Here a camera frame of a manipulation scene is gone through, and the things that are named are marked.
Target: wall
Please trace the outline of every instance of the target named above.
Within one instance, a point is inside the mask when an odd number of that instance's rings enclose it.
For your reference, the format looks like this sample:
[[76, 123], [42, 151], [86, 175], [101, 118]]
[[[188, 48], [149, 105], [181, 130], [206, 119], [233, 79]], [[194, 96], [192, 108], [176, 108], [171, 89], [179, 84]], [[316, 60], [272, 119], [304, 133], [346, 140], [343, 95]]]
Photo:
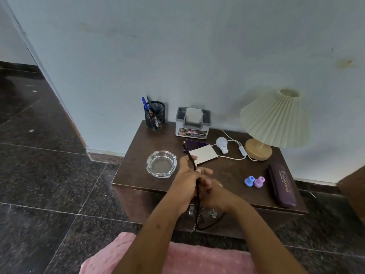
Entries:
[[0, 4], [0, 61], [36, 65], [27, 47]]
[[171, 121], [204, 105], [241, 130], [245, 104], [289, 86], [313, 128], [283, 150], [293, 175], [337, 182], [365, 163], [365, 0], [7, 1], [91, 149], [125, 153], [147, 93]]

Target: pink blanket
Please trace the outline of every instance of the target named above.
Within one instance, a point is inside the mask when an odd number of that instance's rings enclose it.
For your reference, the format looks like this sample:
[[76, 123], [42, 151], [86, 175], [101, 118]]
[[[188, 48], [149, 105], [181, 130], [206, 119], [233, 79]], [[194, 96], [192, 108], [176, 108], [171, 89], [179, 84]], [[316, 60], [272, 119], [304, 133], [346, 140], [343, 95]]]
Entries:
[[[110, 274], [135, 237], [132, 233], [120, 233], [112, 243], [81, 265], [80, 274]], [[256, 274], [257, 272], [248, 252], [170, 242], [162, 273]]]

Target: black cable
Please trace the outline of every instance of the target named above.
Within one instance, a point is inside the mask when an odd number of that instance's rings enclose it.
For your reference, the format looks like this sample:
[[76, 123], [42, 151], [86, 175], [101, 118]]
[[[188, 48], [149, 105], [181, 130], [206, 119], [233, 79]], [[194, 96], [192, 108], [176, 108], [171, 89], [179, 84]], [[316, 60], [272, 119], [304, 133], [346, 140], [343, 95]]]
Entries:
[[[194, 159], [192, 158], [192, 156], [190, 155], [189, 149], [186, 147], [185, 145], [185, 141], [182, 142], [182, 145], [185, 149], [185, 151], [188, 153], [188, 157], [189, 160], [193, 163], [193, 167], [194, 167], [194, 171], [196, 170], [196, 165], [194, 163]], [[200, 212], [200, 198], [199, 198], [199, 179], [197, 179], [195, 181], [195, 188], [196, 188], [196, 214], [195, 214], [195, 227], [199, 230], [199, 231], [203, 231], [206, 230], [212, 226], [214, 226], [215, 224], [217, 224], [225, 215], [224, 213], [217, 219], [217, 221], [215, 221], [214, 223], [204, 227], [204, 228], [199, 228], [198, 225], [198, 218], [199, 216], [202, 214], [202, 212]]]

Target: pleated lampshade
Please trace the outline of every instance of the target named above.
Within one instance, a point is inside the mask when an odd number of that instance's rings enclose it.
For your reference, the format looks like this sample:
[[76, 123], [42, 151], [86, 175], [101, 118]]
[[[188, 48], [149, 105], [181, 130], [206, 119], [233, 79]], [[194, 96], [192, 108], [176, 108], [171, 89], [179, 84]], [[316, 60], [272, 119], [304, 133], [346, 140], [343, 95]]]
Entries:
[[300, 91], [285, 88], [268, 92], [245, 106], [240, 113], [242, 127], [259, 141], [251, 148], [271, 149], [265, 145], [295, 148], [306, 144], [309, 141], [310, 130], [303, 101]]

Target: tissue box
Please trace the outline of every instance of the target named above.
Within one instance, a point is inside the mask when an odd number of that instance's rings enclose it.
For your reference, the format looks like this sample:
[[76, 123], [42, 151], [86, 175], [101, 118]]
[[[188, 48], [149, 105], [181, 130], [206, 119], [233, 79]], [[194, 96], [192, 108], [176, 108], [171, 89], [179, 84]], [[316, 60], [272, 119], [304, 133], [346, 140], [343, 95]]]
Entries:
[[201, 110], [203, 115], [200, 123], [188, 122], [186, 120], [187, 107], [179, 107], [176, 113], [175, 134], [178, 137], [190, 137], [207, 139], [209, 126], [212, 124], [209, 110]]

